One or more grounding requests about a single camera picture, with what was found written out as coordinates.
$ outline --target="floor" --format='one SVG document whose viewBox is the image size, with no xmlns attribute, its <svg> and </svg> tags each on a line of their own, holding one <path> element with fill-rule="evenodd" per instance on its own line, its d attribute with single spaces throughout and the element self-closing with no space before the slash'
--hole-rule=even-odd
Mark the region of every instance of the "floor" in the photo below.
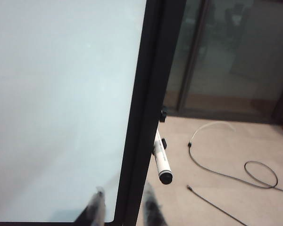
<svg viewBox="0 0 283 226">
<path fill-rule="evenodd" d="M 204 171 L 188 156 L 187 143 L 192 133 L 209 120 L 167 117 L 159 125 L 166 138 L 166 153 L 173 172 L 173 182 L 163 185 L 158 178 L 154 157 L 151 158 L 147 180 L 155 189 L 161 210 L 169 226 L 234 226 L 232 218 L 210 206 L 194 191 L 247 225 L 283 226 L 283 192 L 258 189 L 235 180 Z M 279 177 L 283 189 L 283 130 L 279 126 L 231 122 L 201 130 L 193 140 L 192 154 L 204 166 L 255 183 L 244 171 L 249 160 L 261 161 Z M 271 173 L 258 165 L 248 169 L 258 178 L 273 183 Z M 142 210 L 137 226 L 142 226 Z"/>
</svg>

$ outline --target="wire end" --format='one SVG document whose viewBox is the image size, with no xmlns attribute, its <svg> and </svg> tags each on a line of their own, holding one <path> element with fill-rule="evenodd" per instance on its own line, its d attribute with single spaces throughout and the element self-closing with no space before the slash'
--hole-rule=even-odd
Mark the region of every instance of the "wire end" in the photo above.
<svg viewBox="0 0 283 226">
<path fill-rule="evenodd" d="M 193 191 L 193 189 L 192 189 L 191 186 L 187 185 L 187 188 L 188 188 L 191 192 Z"/>
</svg>

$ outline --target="glass panel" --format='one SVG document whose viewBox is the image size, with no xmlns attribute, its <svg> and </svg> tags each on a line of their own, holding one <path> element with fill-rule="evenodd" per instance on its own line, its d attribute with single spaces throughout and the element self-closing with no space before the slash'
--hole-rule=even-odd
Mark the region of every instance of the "glass panel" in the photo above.
<svg viewBox="0 0 283 226">
<path fill-rule="evenodd" d="M 113 220 L 145 2 L 0 0 L 0 221 Z"/>
<path fill-rule="evenodd" d="M 200 0 L 187 0 L 176 45 L 164 105 L 175 107 L 183 81 L 187 58 L 191 49 Z"/>
<path fill-rule="evenodd" d="M 212 1 L 186 108 L 270 117 L 283 89 L 283 2 Z"/>
</svg>

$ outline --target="black object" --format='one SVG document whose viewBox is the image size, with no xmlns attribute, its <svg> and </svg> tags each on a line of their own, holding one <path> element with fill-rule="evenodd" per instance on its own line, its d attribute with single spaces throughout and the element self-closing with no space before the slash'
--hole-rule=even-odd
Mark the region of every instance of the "black object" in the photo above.
<svg viewBox="0 0 283 226">
<path fill-rule="evenodd" d="M 160 122 L 165 122 L 166 121 L 166 107 L 163 107 L 160 113 L 159 121 Z"/>
<path fill-rule="evenodd" d="M 162 138 L 162 139 L 161 139 L 161 142 L 162 142 L 162 144 L 163 144 L 163 146 L 164 146 L 164 149 L 166 149 L 166 139 Z"/>
<path fill-rule="evenodd" d="M 166 172 L 166 173 L 160 174 L 159 179 L 164 185 L 168 185 L 172 182 L 173 176 L 171 173 Z"/>
</svg>

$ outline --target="white cable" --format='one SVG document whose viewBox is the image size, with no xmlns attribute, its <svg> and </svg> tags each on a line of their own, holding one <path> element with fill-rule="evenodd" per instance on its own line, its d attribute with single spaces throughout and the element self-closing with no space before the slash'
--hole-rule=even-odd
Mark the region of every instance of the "white cable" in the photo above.
<svg viewBox="0 0 283 226">
<path fill-rule="evenodd" d="M 191 137 L 191 139 L 190 139 L 190 142 L 194 139 L 194 137 L 196 136 L 196 134 L 197 134 L 200 130 L 202 130 L 202 129 L 208 127 L 208 126 L 215 125 L 215 124 L 228 125 L 234 132 L 236 132 L 235 127 L 232 126 L 232 124 L 230 124 L 229 122 L 226 122 L 226 121 L 212 121 L 212 122 L 209 122 L 209 123 L 207 123 L 207 124 L 204 124 L 204 125 L 200 126 L 200 127 L 193 133 L 193 135 L 192 135 L 192 137 Z"/>
</svg>

